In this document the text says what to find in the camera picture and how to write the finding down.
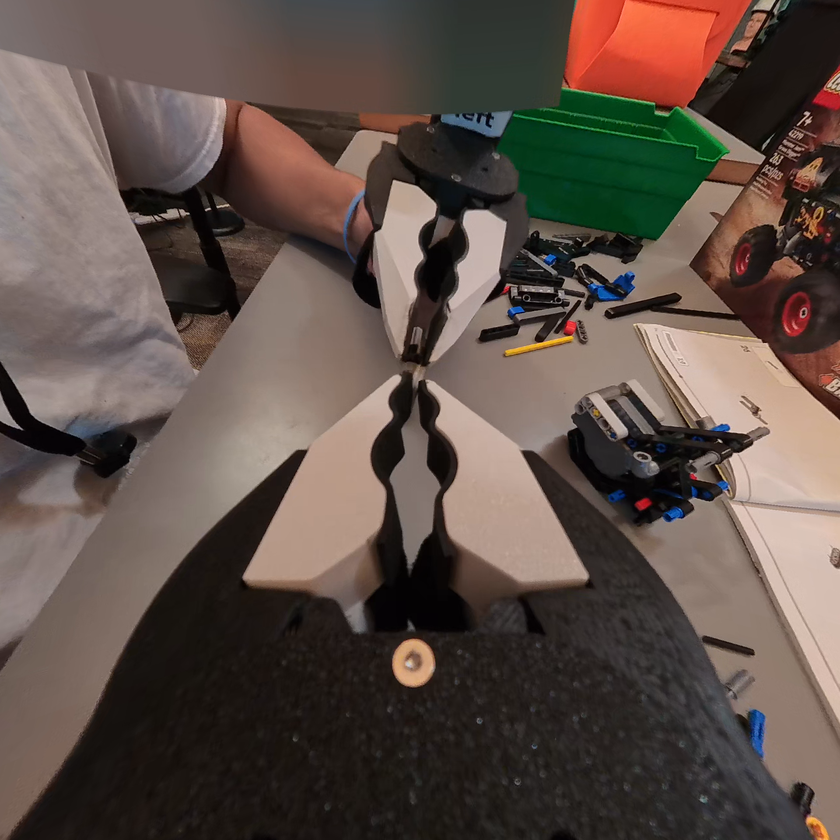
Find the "person's left forearm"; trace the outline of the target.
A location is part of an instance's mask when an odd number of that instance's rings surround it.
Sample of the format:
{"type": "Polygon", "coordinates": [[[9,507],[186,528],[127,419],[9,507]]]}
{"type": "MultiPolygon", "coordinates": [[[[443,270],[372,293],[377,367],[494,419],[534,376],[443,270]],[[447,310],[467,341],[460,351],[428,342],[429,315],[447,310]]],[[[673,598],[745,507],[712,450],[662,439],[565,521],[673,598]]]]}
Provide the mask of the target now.
{"type": "MultiPolygon", "coordinates": [[[[268,113],[234,100],[226,110],[222,151],[205,188],[259,226],[343,250],[344,215],[363,180],[337,170],[268,113]]],[[[357,255],[372,228],[361,204],[350,234],[357,255]]]]}

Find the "blue wristband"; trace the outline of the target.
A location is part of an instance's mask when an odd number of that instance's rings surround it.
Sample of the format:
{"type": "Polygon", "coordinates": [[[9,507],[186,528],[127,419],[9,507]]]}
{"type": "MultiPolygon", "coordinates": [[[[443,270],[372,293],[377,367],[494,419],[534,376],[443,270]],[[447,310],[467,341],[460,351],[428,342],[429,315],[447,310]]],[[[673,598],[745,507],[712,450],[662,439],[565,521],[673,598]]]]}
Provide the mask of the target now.
{"type": "Polygon", "coordinates": [[[366,192],[366,190],[363,188],[362,190],[360,190],[359,192],[357,192],[353,196],[353,199],[351,199],[350,204],[348,205],[348,207],[346,209],[346,213],[345,213],[344,219],[343,219],[343,227],[342,227],[343,251],[346,254],[346,256],[349,257],[351,263],[353,263],[354,265],[356,265],[357,262],[358,262],[358,256],[357,256],[357,252],[353,252],[352,249],[351,249],[350,234],[351,234],[352,225],[354,223],[355,215],[357,214],[357,211],[358,211],[360,205],[362,204],[362,202],[364,200],[365,192],[366,192]]]}

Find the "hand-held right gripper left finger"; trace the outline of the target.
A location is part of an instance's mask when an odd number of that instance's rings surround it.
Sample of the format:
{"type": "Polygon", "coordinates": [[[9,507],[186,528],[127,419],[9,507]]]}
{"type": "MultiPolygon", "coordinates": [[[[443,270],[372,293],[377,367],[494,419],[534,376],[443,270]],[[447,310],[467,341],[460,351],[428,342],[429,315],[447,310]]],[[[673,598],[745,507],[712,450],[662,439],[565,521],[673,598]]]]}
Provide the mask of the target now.
{"type": "Polygon", "coordinates": [[[392,473],[404,457],[411,375],[394,375],[306,451],[243,575],[253,589],[363,603],[405,570],[392,473]]]}

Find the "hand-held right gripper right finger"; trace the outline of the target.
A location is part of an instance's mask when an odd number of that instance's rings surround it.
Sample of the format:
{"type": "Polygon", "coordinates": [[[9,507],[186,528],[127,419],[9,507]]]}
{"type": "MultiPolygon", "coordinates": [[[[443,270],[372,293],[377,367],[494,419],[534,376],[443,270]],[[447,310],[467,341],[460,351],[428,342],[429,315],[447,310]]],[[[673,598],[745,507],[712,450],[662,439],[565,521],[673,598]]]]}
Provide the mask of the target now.
{"type": "Polygon", "coordinates": [[[420,381],[438,483],[419,579],[466,604],[577,589],[589,575],[520,447],[440,385],[420,381]]]}

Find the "yellow axle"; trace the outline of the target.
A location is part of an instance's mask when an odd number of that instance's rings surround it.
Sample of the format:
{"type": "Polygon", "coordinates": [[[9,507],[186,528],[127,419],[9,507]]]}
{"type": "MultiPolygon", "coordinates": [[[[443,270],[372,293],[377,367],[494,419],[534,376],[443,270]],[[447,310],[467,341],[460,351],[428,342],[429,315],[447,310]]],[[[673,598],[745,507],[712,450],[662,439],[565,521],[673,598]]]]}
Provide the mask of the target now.
{"type": "Polygon", "coordinates": [[[553,347],[563,346],[565,344],[573,343],[574,341],[575,341],[574,336],[564,335],[564,336],[562,336],[560,338],[557,338],[557,339],[545,340],[545,341],[542,341],[542,342],[526,344],[526,345],[518,346],[516,348],[511,348],[511,349],[505,350],[503,352],[503,357],[504,358],[514,358],[514,357],[517,357],[517,356],[520,356],[520,355],[530,354],[530,353],[537,352],[537,351],[540,351],[540,350],[546,350],[546,349],[550,349],[550,348],[553,348],[553,347]]]}

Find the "partly built toy vehicle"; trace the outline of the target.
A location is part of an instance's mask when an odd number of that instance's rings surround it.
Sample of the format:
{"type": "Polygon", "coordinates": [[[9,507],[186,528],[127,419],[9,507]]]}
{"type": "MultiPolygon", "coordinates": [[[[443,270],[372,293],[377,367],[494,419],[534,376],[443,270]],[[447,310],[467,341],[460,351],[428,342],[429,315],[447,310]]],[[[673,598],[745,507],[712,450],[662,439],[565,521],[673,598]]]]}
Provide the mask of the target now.
{"type": "Polygon", "coordinates": [[[696,501],[713,502],[724,480],[698,477],[770,434],[767,427],[738,433],[729,425],[668,425],[665,413],[636,380],[589,392],[574,405],[568,433],[572,461],[612,504],[625,503],[642,527],[686,519],[696,501]]]}

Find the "black chair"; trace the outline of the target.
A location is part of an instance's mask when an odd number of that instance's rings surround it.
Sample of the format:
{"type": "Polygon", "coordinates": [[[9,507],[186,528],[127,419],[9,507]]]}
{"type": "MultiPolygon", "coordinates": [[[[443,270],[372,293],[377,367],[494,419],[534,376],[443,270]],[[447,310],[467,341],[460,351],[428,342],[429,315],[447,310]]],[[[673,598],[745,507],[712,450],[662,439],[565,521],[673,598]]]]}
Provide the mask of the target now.
{"type": "Polygon", "coordinates": [[[240,233],[245,220],[233,209],[222,207],[215,196],[199,186],[185,192],[152,189],[121,190],[126,209],[137,216],[165,224],[164,214],[174,210],[188,221],[197,237],[203,263],[174,255],[168,248],[149,250],[150,261],[161,285],[174,323],[182,316],[219,316],[234,320],[240,311],[235,280],[231,275],[221,237],[240,233]]]}

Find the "toy truck box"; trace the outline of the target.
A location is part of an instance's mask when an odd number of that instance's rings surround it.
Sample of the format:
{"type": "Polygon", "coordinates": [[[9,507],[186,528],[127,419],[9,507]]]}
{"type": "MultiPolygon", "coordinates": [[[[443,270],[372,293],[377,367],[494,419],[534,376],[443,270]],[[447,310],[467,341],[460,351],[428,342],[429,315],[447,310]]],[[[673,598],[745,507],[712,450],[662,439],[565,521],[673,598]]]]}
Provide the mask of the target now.
{"type": "Polygon", "coordinates": [[[689,265],[838,415],[839,69],[766,146],[689,265]]]}

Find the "building instruction booklet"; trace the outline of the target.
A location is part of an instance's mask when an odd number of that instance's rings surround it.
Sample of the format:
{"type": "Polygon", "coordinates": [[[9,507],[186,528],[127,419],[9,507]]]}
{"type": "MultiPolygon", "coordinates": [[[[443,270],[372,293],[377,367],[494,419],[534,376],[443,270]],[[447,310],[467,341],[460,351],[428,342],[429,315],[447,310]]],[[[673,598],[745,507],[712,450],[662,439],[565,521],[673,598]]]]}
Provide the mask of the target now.
{"type": "Polygon", "coordinates": [[[838,728],[838,418],[757,339],[635,329],[689,423],[769,429],[718,470],[731,517],[838,728]]]}

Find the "green plastic bin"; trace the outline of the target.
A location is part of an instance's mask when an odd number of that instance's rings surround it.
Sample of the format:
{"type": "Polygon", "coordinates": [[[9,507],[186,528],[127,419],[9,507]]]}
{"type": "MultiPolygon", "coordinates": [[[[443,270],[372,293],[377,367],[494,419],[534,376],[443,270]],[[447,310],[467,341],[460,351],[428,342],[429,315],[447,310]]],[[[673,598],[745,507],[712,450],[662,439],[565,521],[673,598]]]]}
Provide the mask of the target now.
{"type": "Polygon", "coordinates": [[[658,239],[729,152],[682,108],[564,88],[514,112],[498,150],[532,218],[658,239]]]}

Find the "pile of small plastic pins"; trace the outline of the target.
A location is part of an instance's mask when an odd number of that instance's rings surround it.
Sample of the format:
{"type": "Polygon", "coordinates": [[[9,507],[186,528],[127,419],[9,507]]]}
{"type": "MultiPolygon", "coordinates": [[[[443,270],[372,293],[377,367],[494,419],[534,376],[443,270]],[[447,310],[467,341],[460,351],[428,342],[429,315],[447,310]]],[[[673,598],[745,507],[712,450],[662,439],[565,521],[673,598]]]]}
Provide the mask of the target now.
{"type": "MultiPolygon", "coordinates": [[[[755,656],[755,651],[752,647],[736,644],[726,639],[702,635],[700,641],[706,647],[730,654],[746,658],[755,656]]],[[[741,668],[724,680],[723,687],[730,701],[737,702],[743,699],[743,696],[752,687],[754,682],[755,678],[752,673],[745,668],[741,668]]],[[[766,716],[760,710],[750,708],[744,712],[737,712],[736,719],[749,740],[752,750],[764,761],[767,728],[766,716]]],[[[801,814],[811,838],[831,838],[825,823],[813,811],[816,793],[809,784],[802,780],[795,780],[789,790],[789,799],[801,814]]]]}

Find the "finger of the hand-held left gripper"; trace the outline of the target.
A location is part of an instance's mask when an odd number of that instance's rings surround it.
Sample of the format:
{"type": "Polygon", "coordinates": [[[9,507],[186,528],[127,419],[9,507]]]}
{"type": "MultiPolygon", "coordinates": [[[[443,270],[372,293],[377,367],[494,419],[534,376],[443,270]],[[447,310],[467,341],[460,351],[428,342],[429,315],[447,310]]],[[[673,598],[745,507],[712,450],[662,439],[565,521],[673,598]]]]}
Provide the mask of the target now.
{"type": "Polygon", "coordinates": [[[469,326],[500,278],[507,223],[488,209],[467,209],[435,246],[441,265],[422,366],[439,361],[469,326]]]}
{"type": "Polygon", "coordinates": [[[419,294],[417,272],[425,261],[422,234],[436,215],[435,201],[419,186],[395,180],[382,226],[374,233],[374,276],[385,330],[398,360],[406,351],[419,294]]]}

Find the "thin black axle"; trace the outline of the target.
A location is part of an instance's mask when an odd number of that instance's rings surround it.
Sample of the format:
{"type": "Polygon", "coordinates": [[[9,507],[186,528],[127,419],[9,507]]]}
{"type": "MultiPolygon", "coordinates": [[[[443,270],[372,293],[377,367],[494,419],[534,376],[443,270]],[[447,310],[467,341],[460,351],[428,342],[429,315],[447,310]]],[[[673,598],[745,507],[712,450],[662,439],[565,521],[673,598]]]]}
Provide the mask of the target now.
{"type": "Polygon", "coordinates": [[[675,306],[657,305],[650,309],[651,312],[673,314],[680,317],[697,318],[697,319],[715,319],[740,322],[741,319],[737,314],[723,311],[708,311],[697,310],[692,308],[680,308],[675,306]]]}

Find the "orange folded box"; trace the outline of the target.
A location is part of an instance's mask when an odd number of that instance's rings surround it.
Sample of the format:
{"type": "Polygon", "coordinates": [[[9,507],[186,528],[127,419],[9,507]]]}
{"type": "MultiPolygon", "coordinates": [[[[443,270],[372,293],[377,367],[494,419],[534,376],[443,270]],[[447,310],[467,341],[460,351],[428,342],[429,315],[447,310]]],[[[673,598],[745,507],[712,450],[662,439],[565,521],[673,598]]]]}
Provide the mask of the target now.
{"type": "Polygon", "coordinates": [[[568,88],[684,107],[750,1],[578,1],[563,80],[568,88]]]}

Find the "long black beam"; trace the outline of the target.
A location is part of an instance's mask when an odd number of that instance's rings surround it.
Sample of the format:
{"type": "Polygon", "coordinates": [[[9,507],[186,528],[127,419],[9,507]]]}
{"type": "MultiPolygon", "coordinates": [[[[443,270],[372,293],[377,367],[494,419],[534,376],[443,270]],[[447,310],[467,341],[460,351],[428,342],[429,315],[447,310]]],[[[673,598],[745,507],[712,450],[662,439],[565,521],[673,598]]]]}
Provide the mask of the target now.
{"type": "Polygon", "coordinates": [[[614,320],[642,312],[649,312],[656,308],[673,306],[679,302],[681,302],[681,295],[676,292],[671,292],[661,296],[614,305],[605,309],[603,314],[606,319],[614,320]]]}

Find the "pile of plastic beams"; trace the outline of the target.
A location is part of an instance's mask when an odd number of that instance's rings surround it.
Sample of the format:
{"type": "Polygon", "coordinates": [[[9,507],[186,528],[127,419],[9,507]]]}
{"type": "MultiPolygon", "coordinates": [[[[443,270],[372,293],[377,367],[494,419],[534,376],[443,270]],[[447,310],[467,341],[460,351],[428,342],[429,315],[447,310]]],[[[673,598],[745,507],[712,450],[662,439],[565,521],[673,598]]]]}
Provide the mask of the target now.
{"type": "Polygon", "coordinates": [[[540,231],[532,231],[490,295],[507,299],[507,321],[481,330],[478,341],[513,338],[529,322],[541,323],[537,341],[546,341],[555,333],[571,333],[571,319],[579,305],[590,310],[601,302],[625,302],[635,290],[635,274],[626,271],[611,280],[584,258],[609,256],[627,266],[641,254],[644,244],[644,238],[630,234],[543,237],[540,231]]]}

